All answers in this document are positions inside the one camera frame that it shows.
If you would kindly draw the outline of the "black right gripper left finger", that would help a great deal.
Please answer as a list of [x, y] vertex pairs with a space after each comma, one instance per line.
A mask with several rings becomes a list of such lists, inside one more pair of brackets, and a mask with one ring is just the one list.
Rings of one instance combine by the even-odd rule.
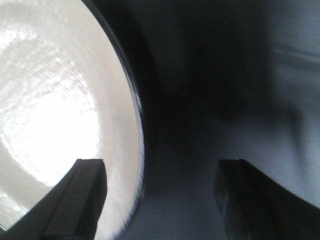
[[93, 240], [107, 196], [103, 160], [78, 159], [2, 240]]

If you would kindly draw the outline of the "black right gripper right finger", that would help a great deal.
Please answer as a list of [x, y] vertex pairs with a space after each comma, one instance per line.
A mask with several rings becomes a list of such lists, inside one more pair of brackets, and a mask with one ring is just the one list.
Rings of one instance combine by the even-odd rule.
[[318, 240], [320, 210], [244, 159], [217, 162], [213, 194], [229, 240]]

